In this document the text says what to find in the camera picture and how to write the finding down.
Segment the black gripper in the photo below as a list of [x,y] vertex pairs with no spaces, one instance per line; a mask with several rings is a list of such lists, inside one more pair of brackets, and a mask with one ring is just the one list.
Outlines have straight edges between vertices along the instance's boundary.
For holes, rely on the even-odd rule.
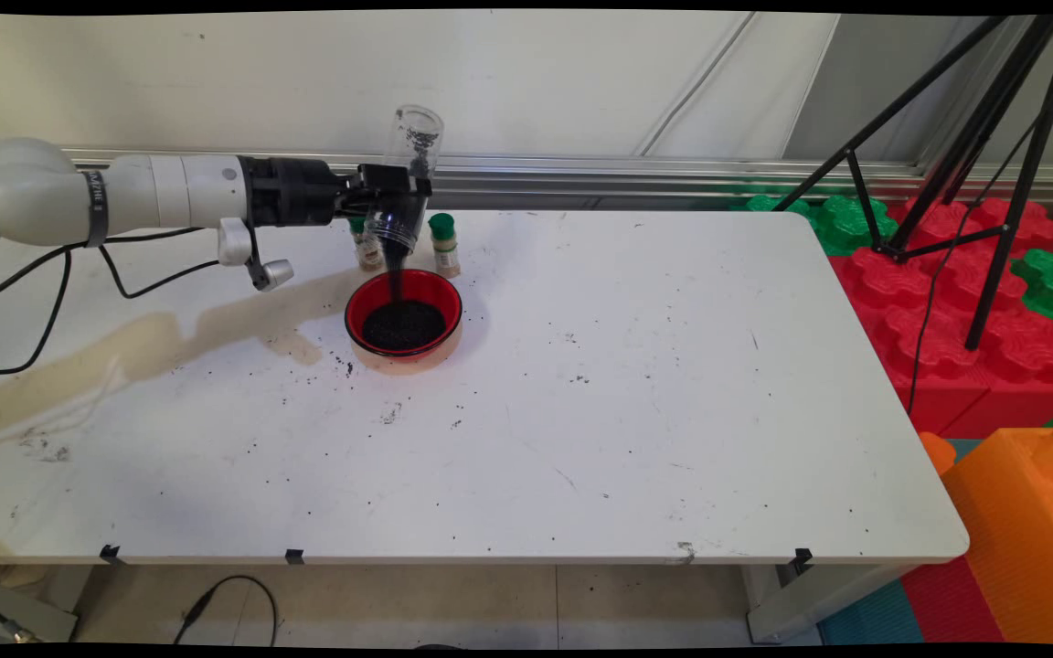
[[334,219],[392,216],[419,222],[433,188],[410,179],[404,166],[360,164],[358,179],[335,175],[327,163],[306,158],[241,157],[250,228],[309,228]]

